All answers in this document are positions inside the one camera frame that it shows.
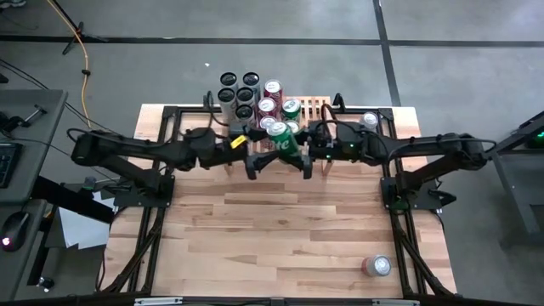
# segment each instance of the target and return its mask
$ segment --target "yellow tag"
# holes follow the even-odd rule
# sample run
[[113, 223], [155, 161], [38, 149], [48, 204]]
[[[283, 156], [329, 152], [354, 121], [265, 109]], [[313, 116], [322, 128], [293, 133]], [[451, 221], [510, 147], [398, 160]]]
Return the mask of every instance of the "yellow tag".
[[237, 146], [243, 144], [246, 140], [246, 136], [240, 135], [237, 139], [232, 140], [232, 142], [230, 143], [230, 147], [232, 149], [235, 149]]

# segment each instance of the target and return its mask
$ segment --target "keyboard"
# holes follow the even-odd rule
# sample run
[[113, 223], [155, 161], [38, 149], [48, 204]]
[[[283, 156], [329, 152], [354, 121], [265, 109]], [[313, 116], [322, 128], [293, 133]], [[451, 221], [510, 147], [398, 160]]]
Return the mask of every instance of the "keyboard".
[[22, 144], [0, 143], [0, 188], [8, 188], [22, 149]]

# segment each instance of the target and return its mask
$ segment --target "computer mouse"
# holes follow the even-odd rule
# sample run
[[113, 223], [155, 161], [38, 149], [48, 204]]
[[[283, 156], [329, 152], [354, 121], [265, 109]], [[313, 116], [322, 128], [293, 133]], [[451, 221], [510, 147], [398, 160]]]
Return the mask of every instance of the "computer mouse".
[[0, 241], [4, 251], [15, 252], [25, 244], [26, 227], [30, 216], [28, 212], [15, 212], [3, 223]]

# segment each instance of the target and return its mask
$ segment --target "green soda can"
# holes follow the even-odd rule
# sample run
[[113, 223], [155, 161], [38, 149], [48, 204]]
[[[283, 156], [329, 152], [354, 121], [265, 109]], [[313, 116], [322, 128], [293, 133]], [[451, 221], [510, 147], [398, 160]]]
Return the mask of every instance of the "green soda can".
[[266, 129], [266, 133], [269, 135], [270, 140], [274, 142], [275, 148], [280, 154], [287, 156], [296, 156], [300, 154], [297, 141], [289, 126], [284, 122], [272, 123]]
[[295, 122], [300, 122], [300, 110], [302, 105], [297, 99], [289, 99], [283, 102], [281, 106], [281, 116], [284, 120], [293, 120]]
[[298, 124], [298, 122], [293, 120], [287, 120], [286, 124], [291, 129], [293, 135], [297, 135], [298, 133], [300, 133], [300, 124]]

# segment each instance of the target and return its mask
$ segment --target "can lid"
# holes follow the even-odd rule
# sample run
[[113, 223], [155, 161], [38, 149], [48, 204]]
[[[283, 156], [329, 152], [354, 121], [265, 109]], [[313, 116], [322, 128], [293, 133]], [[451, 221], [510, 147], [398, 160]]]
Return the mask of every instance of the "can lid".
[[376, 272], [379, 275], [389, 275], [391, 272], [391, 262], [389, 262], [389, 258], [383, 255], [378, 255], [374, 259], [374, 268], [376, 268]]
[[239, 119], [248, 119], [253, 116], [253, 108], [249, 105], [240, 105], [236, 108], [236, 116]]
[[298, 130], [300, 130], [300, 125], [298, 125], [298, 122], [296, 121], [288, 120], [286, 121], [286, 124], [289, 126], [291, 132], [293, 133], [298, 133]]
[[272, 116], [264, 116], [261, 122], [258, 124], [261, 128], [267, 129], [275, 122], [278, 122], [276, 118]]
[[283, 110], [286, 112], [295, 112], [300, 109], [300, 101], [297, 99], [289, 99], [283, 102]]
[[365, 123], [371, 126], [377, 125], [377, 116], [373, 112], [367, 112], [363, 115]]
[[267, 129], [266, 133], [270, 136], [282, 135], [287, 130], [287, 125], [284, 122], [274, 122]]
[[275, 102], [271, 98], [263, 98], [258, 101], [258, 108], [261, 111], [273, 111], [275, 108]]
[[251, 88], [240, 88], [236, 93], [236, 97], [238, 97], [239, 101], [247, 102], [253, 98], [253, 91]]
[[236, 74], [232, 72], [226, 72], [223, 75], [221, 75], [221, 77], [219, 78], [219, 81], [221, 82], [221, 84], [225, 86], [232, 86], [236, 84], [236, 80], [237, 80]]
[[235, 91], [230, 88], [223, 88], [218, 92], [218, 99], [221, 102], [230, 102], [235, 99]]
[[255, 73], [255, 72], [248, 72], [244, 75], [244, 77], [242, 78], [242, 81], [244, 82], [244, 84], [246, 84], [247, 86], [254, 86], [254, 85], [257, 85], [258, 84], [258, 80], [259, 80], [259, 77], [258, 77], [258, 74]]
[[281, 90], [281, 83], [278, 80], [269, 80], [264, 84], [264, 89], [269, 93], [278, 93]]

